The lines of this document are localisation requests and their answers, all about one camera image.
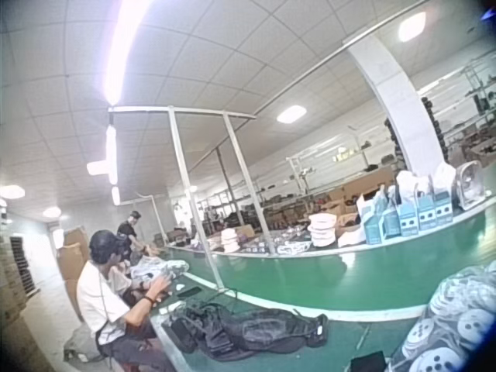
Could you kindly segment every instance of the fluorescent light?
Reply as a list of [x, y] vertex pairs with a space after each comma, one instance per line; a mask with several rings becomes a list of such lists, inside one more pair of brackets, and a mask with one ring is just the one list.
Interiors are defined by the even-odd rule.
[[17, 184], [0, 187], [0, 196], [5, 199], [19, 199], [23, 198], [24, 195], [26, 195], [26, 192]]
[[141, 20], [153, 0], [122, 0], [119, 17], [112, 37], [105, 75], [105, 97], [110, 105], [116, 105], [122, 94], [127, 57]]
[[86, 169], [91, 176], [98, 176], [99, 174], [107, 174], [109, 172], [109, 165], [107, 160], [92, 161], [86, 164]]
[[57, 217], [60, 216], [62, 211], [60, 210], [59, 207], [49, 207], [45, 209], [45, 212], [43, 212], [43, 215], [49, 219], [56, 219]]
[[291, 124], [296, 120], [300, 119], [304, 114], [307, 113], [307, 109], [302, 106], [294, 105], [290, 108], [287, 108], [283, 111], [278, 117], [278, 122], [282, 122], [284, 124]]
[[112, 200], [114, 201], [114, 205], [121, 204], [121, 195], [119, 194], [119, 188], [117, 186], [112, 188]]
[[425, 28], [425, 12], [412, 15], [404, 20], [398, 30], [400, 41], [407, 42], [422, 33]]
[[107, 168], [108, 168], [108, 179], [111, 184], [117, 184], [117, 142], [115, 127], [108, 126], [107, 128], [107, 143], [106, 143], [106, 153], [107, 153]]

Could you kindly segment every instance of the metal frame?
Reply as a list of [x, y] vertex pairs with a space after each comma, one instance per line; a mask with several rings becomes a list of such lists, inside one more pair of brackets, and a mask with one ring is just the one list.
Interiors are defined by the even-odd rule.
[[[220, 111], [220, 110], [209, 110], [209, 109], [203, 109], [203, 108], [182, 108], [182, 107], [174, 107], [174, 106], [114, 106], [110, 107], [108, 109], [108, 112], [110, 113], [110, 116], [112, 117], [115, 113], [137, 113], [137, 112], [155, 112], [155, 113], [167, 113], [169, 116], [169, 123], [170, 123], [170, 132], [172, 135], [172, 140], [174, 144], [174, 151], [176, 153], [176, 158], [177, 158], [177, 164], [179, 166], [179, 172], [181, 174], [181, 180], [183, 183], [184, 191], [186, 192], [186, 196], [189, 200], [190, 207], [191, 207], [191, 213], [193, 214], [193, 219], [195, 221], [195, 225], [198, 230], [200, 242], [204, 247], [205, 250], [205, 255], [208, 261], [208, 265], [211, 267], [212, 272], [215, 277], [215, 282], [217, 284], [218, 289], [224, 288], [224, 284], [222, 283], [222, 278], [220, 277], [219, 271], [217, 269], [217, 266], [215, 265], [215, 262], [212, 258], [212, 252], [210, 251], [210, 247], [208, 245], [208, 240], [205, 235], [205, 230], [203, 229], [202, 221], [200, 220], [200, 215], [198, 214], [198, 210], [196, 208], [196, 197], [195, 193], [190, 192], [190, 187], [191, 183], [189, 180], [188, 176], [188, 169], [186, 167], [186, 160], [184, 159], [184, 151], [182, 149], [181, 145], [181, 138], [179, 137], [179, 129], [177, 127], [177, 121], [176, 121], [176, 113], [188, 113], [188, 114], [197, 114], [197, 115], [213, 115], [213, 116], [221, 116], [224, 119], [224, 123], [226, 125], [227, 132], [229, 134], [229, 138], [232, 141], [232, 146], [234, 148], [234, 151], [236, 153], [236, 157], [238, 159], [239, 165], [241, 167], [241, 171], [243, 172], [243, 176], [245, 178], [246, 185], [248, 187], [248, 190], [250, 191], [250, 196], [253, 200], [253, 204], [255, 206], [255, 211], [257, 212], [257, 217], [260, 220], [260, 225], [263, 230], [263, 234], [265, 236], [265, 240], [267, 241], [267, 244], [269, 246], [269, 251], [271, 254], [276, 254], [275, 248], [274, 248], [274, 242], [272, 241], [272, 238], [270, 237], [270, 232], [267, 226], [267, 222], [265, 221], [264, 218], [264, 212], [262, 208], [260, 207], [260, 203], [258, 202], [258, 197], [257, 193], [255, 192], [255, 189], [253, 187], [253, 183], [251, 181], [250, 173], [248, 172], [248, 168], [246, 166], [246, 162], [244, 160], [243, 154], [241, 152], [241, 149], [239, 148], [239, 143], [238, 139], [236, 138], [236, 134], [234, 133], [233, 126], [229, 120], [229, 117], [236, 117], [236, 118], [243, 118], [247, 120], [251, 119], [256, 119], [257, 117], [254, 115], [248, 115], [244, 114], [241, 112], [227, 112], [227, 111]], [[229, 180], [227, 179], [226, 176], [226, 170], [224, 169], [223, 165], [222, 167], [222, 172], [225, 175], [226, 181], [229, 184]], [[232, 201], [235, 203], [236, 206], [236, 211], [238, 212], [236, 200], [233, 197], [234, 194], [231, 194], [232, 196]], [[157, 214], [157, 219], [159, 220], [160, 223], [160, 233], [163, 233], [163, 227], [160, 222], [159, 215], [157, 213], [157, 207], [155, 206], [155, 202], [152, 197], [152, 203], [153, 207], [155, 208], [155, 212]]]

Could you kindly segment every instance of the man's hand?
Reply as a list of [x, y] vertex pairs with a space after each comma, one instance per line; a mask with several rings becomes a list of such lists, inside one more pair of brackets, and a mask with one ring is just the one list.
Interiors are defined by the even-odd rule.
[[153, 299], [157, 298], [161, 292], [165, 291], [171, 285], [171, 278], [171, 275], [169, 275], [168, 277], [160, 275], [159, 277], [153, 279], [150, 285], [150, 289], [148, 290], [146, 295]]

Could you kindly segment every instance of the worker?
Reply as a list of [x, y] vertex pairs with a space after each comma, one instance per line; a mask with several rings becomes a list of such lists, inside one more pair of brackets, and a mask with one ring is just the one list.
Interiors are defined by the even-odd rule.
[[77, 282], [77, 303], [84, 321], [95, 335], [100, 353], [120, 363], [174, 371], [165, 352], [148, 339], [157, 337], [148, 315], [171, 284], [169, 277], [156, 277], [146, 295], [132, 308], [118, 296], [111, 270], [121, 262], [125, 239], [108, 230], [97, 231], [90, 240], [89, 260]]
[[138, 260], [140, 260], [141, 255], [143, 253], [149, 252], [150, 247], [147, 244], [140, 242], [136, 238], [137, 234], [134, 231], [134, 226], [138, 223], [140, 218], [141, 218], [141, 214], [138, 211], [132, 211], [128, 219], [123, 223], [121, 223], [117, 229], [117, 235], [123, 235], [126, 237], [126, 251], [122, 255], [122, 258], [124, 260], [134, 261], [131, 259], [131, 253], [137, 252], [138, 253], [136, 255], [137, 256], [136, 262], [137, 262]]

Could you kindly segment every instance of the stack of white discs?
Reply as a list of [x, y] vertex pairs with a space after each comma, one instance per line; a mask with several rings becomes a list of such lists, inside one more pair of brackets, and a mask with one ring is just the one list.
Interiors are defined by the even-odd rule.
[[312, 243], [314, 246], [328, 246], [336, 240], [334, 226], [336, 216], [329, 213], [317, 213], [309, 216], [310, 226], [308, 231], [312, 234]]
[[224, 246], [224, 252], [236, 252], [239, 250], [238, 235], [235, 229], [225, 229], [222, 231], [222, 245]]

